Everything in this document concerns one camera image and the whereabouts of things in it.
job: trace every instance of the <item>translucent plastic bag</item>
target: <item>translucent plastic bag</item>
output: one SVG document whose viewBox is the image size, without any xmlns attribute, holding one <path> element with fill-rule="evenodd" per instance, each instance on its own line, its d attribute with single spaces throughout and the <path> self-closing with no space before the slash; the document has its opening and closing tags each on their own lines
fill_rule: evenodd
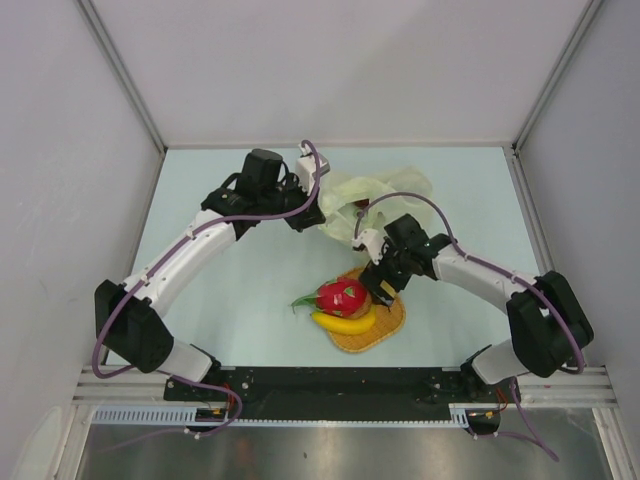
<svg viewBox="0 0 640 480">
<path fill-rule="evenodd" d="M 330 172 L 322 180 L 319 206 L 327 221 L 320 230 L 331 238 L 351 245 L 351 239 L 361 208 L 355 202 L 373 201 L 382 195 L 393 192 L 413 192 L 430 197 L 431 182 L 415 167 L 373 175 L 370 177 L 351 177 L 340 172 Z M 393 197 L 374 205 L 362 220 L 360 229 L 375 228 L 381 230 L 386 224 L 405 213 L 410 213 L 427 228 L 431 220 L 431 208 L 424 202 L 408 197 Z"/>
</svg>

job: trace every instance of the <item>banana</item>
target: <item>banana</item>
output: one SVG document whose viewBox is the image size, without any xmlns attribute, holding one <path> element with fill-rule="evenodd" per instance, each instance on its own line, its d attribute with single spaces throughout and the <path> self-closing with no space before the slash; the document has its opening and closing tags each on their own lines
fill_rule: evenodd
<svg viewBox="0 0 640 480">
<path fill-rule="evenodd" d="M 343 335 L 360 335 L 373 327 L 376 323 L 376 307 L 371 306 L 369 312 L 360 318 L 334 317 L 324 312 L 313 312 L 311 318 L 330 332 L 341 333 Z"/>
</svg>

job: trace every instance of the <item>purple cable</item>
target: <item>purple cable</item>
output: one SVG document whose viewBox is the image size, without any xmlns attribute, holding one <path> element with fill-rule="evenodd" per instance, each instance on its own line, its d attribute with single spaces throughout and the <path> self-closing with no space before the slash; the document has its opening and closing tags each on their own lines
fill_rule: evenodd
<svg viewBox="0 0 640 480">
<path fill-rule="evenodd" d="M 505 270 L 504 268 L 499 267 L 498 265 L 494 265 L 493 263 L 487 262 L 482 258 L 476 257 L 474 255 L 469 255 L 467 252 L 465 252 L 458 244 L 458 240 L 456 240 L 456 238 L 453 236 L 453 230 L 451 229 L 451 225 L 449 224 L 449 221 L 447 220 L 447 217 L 445 216 L 444 212 L 440 209 L 440 207 L 438 207 L 438 205 L 436 205 L 433 201 L 429 200 L 427 197 L 424 197 L 422 195 L 419 195 L 417 193 L 412 193 L 412 192 L 394 192 L 394 193 L 388 193 L 386 195 L 382 195 L 381 197 L 376 198 L 374 201 L 369 203 L 369 205 L 367 205 L 364 209 L 362 209 L 361 212 L 359 212 L 358 220 L 356 221 L 356 228 L 354 231 L 354 238 L 358 237 L 360 233 L 360 223 L 364 218 L 364 216 L 366 215 L 366 213 L 369 211 L 369 209 L 374 205 L 380 203 L 381 201 L 391 197 L 412 197 L 412 198 L 417 198 L 418 200 L 422 200 L 423 202 L 426 202 L 429 206 L 431 206 L 431 208 L 433 208 L 436 211 L 436 213 L 442 220 L 442 223 L 444 224 L 444 228 L 447 230 L 447 235 L 451 239 L 451 245 L 453 246 L 456 252 L 458 252 L 460 255 L 462 255 L 465 258 L 465 260 L 471 260 L 472 262 L 477 263 L 478 265 L 482 265 L 483 267 L 488 268 L 489 270 L 499 273 L 500 275 L 518 283 L 519 285 L 525 287 L 527 290 L 533 293 L 544 304 L 544 306 L 549 310 L 549 312 L 551 312 L 551 315 L 553 316 L 553 318 L 556 320 L 556 322 L 558 322 L 558 326 L 562 329 L 562 332 L 567 337 L 567 340 L 569 341 L 569 345 L 571 345 L 571 350 L 573 350 L 573 355 L 578 363 L 577 370 L 572 371 L 572 373 L 582 373 L 584 371 L 585 361 L 584 361 L 584 356 L 582 355 L 582 351 L 580 350 L 580 347 L 578 346 L 576 339 L 571 334 L 571 331 L 569 330 L 567 323 L 562 318 L 562 315 L 560 315 L 560 312 L 558 312 L 556 307 L 554 307 L 553 304 L 549 300 L 547 300 L 547 297 L 545 297 L 540 290 L 538 290 L 536 287 L 531 285 L 525 279 L 520 278 L 517 275 L 513 275 L 513 273 L 510 272 L 509 270 Z"/>
<path fill-rule="evenodd" d="M 230 390 L 228 388 L 224 388 L 224 387 L 218 387 L 216 385 L 208 385 L 206 383 L 199 383 L 199 382 L 192 382 L 191 380 L 188 380 L 186 378 L 180 377 L 178 375 L 173 375 L 172 377 L 174 380 L 184 383 L 186 385 L 191 385 L 192 387 L 198 387 L 198 388 L 206 388 L 208 390 L 215 390 L 217 392 L 222 392 L 222 393 L 226 393 L 227 395 L 231 395 L 236 402 L 238 403 L 238 406 L 236 407 L 236 413 L 234 413 L 230 418 L 228 418 L 225 422 L 221 423 L 220 425 L 216 426 L 213 430 L 209 431 L 209 432 L 201 432 L 201 433 L 194 433 L 194 437 L 195 435 L 199 435 L 198 438 L 204 438 L 204 437 L 210 437 L 212 435 L 215 435 L 216 433 L 219 433 L 221 430 L 224 430 L 225 428 L 227 428 L 229 425 L 231 425 L 233 422 L 235 422 L 238 417 L 240 417 L 240 414 L 242 413 L 242 399 L 240 398 L 240 396 L 234 392 L 233 390 Z M 163 428 L 162 430 L 154 430 L 153 432 L 149 432 L 146 433 L 144 435 L 140 435 L 139 437 L 136 438 L 132 438 L 130 440 L 126 440 L 124 442 L 120 442 L 116 445 L 112 445 L 110 447 L 106 447 L 103 449 L 99 450 L 99 453 L 107 453 L 107 452 L 112 452 L 114 450 L 118 450 L 120 448 L 123 447 L 128 447 L 130 445 L 134 445 L 138 442 L 142 442 L 144 440 L 148 440 L 150 438 L 154 438 L 154 437 L 159 437 L 161 435 L 165 435 L 167 433 L 188 433 L 185 432 L 184 429 L 182 428 Z"/>
<path fill-rule="evenodd" d="M 311 150 L 311 153 L 313 155 L 313 158 L 314 158 L 315 164 L 316 164 L 316 172 L 320 172 L 320 165 L 321 165 L 320 156 L 318 155 L 318 151 L 316 150 L 316 147 L 309 140 L 302 140 L 302 142 L 300 142 L 300 143 L 301 143 L 302 146 L 308 147 L 309 150 Z M 227 217 L 216 218 L 216 219 L 211 220 L 210 222 L 204 223 L 204 224 L 200 225 L 198 228 L 194 229 L 193 232 L 192 232 L 193 236 L 195 238 L 195 236 L 198 235 L 203 230 L 206 230 L 209 227 L 212 227 L 214 225 L 217 225 L 217 224 L 223 223 L 223 222 L 229 223 L 229 222 L 243 221 L 243 220 L 244 221 L 281 220 L 281 219 L 284 219 L 284 218 L 292 217 L 294 215 L 297 215 L 297 214 L 302 213 L 305 210 L 307 210 L 313 204 L 314 200 L 318 196 L 318 191 L 319 190 L 320 190 L 320 177 L 318 176 L 318 178 L 316 178 L 316 181 L 313 184 L 313 188 L 311 189 L 311 192 L 309 194 L 309 198 L 307 199 L 307 201 L 305 203 L 303 203 L 298 208 L 295 208 L 295 209 L 293 209 L 293 210 L 291 210 L 289 212 L 280 213 L 280 214 L 277 214 L 277 215 L 230 215 L 230 216 L 227 216 Z M 167 253 L 165 253 L 162 256 L 162 258 L 158 261 L 158 263 L 156 263 L 147 272 L 147 275 L 146 275 L 147 276 L 147 280 L 152 278 L 158 272 L 158 270 L 160 270 L 163 267 L 163 265 L 165 265 L 190 240 L 192 240 L 192 238 L 185 235 L 173 247 L 171 247 L 167 251 Z M 116 321 L 116 318 L 118 318 L 118 315 L 120 314 L 120 312 L 122 312 L 122 309 L 124 308 L 124 306 L 136 294 L 136 292 L 138 292 L 138 290 L 140 290 L 144 285 L 145 285 L 145 282 L 143 280 L 140 280 L 138 283 L 136 283 L 133 286 L 133 288 L 129 292 L 127 292 L 127 294 L 122 298 L 122 300 L 120 300 L 120 302 L 118 302 L 118 305 L 116 305 L 116 308 L 113 309 L 113 312 L 111 312 L 111 315 L 109 315 L 109 318 L 107 318 L 107 321 L 105 322 L 104 326 L 102 327 L 102 330 L 100 330 L 100 334 L 98 335 L 98 338 L 96 339 L 96 344 L 93 347 L 93 353 L 91 355 L 91 368 L 93 370 L 93 374 L 96 377 L 101 378 L 101 379 L 112 378 L 112 377 L 115 377 L 116 375 L 120 375 L 121 373 L 124 373 L 127 370 L 131 370 L 133 368 L 133 365 L 126 365 L 126 366 L 124 366 L 122 368 L 114 370 L 113 372 L 102 372 L 100 370 L 100 348 L 102 347 L 102 344 L 104 343 L 104 340 L 107 337 L 107 334 L 109 333 L 109 329 L 112 327 L 113 323 Z M 216 390 L 216 391 L 219 391 L 219 392 L 226 393 L 227 395 L 233 396 L 238 402 L 238 407 L 237 407 L 236 413 L 233 415 L 233 417 L 231 417 L 229 420 L 227 420 L 226 422 L 221 424 L 219 427 L 217 427 L 215 430 L 211 431 L 210 433 L 202 434 L 201 437 L 213 435 L 214 433 L 217 433 L 218 431 L 226 428 L 231 423 L 233 423 L 240 416 L 240 414 L 242 413 L 242 399 L 234 391 L 232 391 L 230 389 L 227 389 L 227 388 L 224 388 L 224 387 L 218 387 L 216 385 L 208 385 L 208 384 L 205 384 L 205 383 L 192 382 L 191 380 L 187 380 L 186 378 L 182 378 L 182 377 L 178 377 L 178 376 L 173 376 L 173 378 L 178 382 L 186 383 L 186 384 L 194 386 L 194 387 L 205 388 L 205 389 L 209 389 L 209 390 Z M 143 437 L 140 437 L 138 439 L 134 439 L 134 440 L 131 440 L 129 442 L 125 442 L 125 444 L 126 445 L 130 445 L 131 443 L 135 443 L 135 441 L 141 440 L 143 438 L 150 438 L 150 437 L 153 437 L 153 436 L 156 436 L 156 435 L 160 435 L 161 433 L 168 433 L 169 431 L 170 432 L 174 432 L 175 430 L 174 429 L 165 429 L 165 430 L 161 430 L 161 431 L 157 431 L 157 432 L 152 432 L 152 434 L 147 434 L 147 435 L 144 435 Z"/>
<path fill-rule="evenodd" d="M 524 424 L 527 426 L 527 428 L 529 429 L 529 432 L 531 432 L 531 435 L 533 435 L 534 438 L 527 437 L 526 435 L 523 435 L 522 433 L 518 433 L 518 432 L 496 432 L 494 434 L 478 435 L 471 429 L 471 427 L 469 427 L 468 431 L 473 435 L 474 440 L 476 438 L 498 438 L 498 437 L 508 437 L 508 438 L 515 438 L 516 440 L 524 440 L 525 442 L 533 443 L 534 445 L 540 447 L 547 455 L 549 455 L 549 457 L 551 457 L 551 460 L 553 460 L 554 462 L 559 462 L 560 457 L 558 456 L 558 454 L 554 452 L 546 443 L 544 443 L 542 438 L 540 438 L 540 435 L 538 435 L 538 432 L 536 431 L 536 429 L 533 427 L 533 424 L 524 413 L 522 405 L 520 404 L 520 400 L 518 400 L 518 394 L 516 392 L 515 377 L 513 377 L 511 379 L 511 382 L 509 383 L 509 390 L 511 390 L 511 398 L 513 398 L 513 403 L 516 405 L 516 408 L 520 413 L 520 417 L 522 418 Z"/>
</svg>

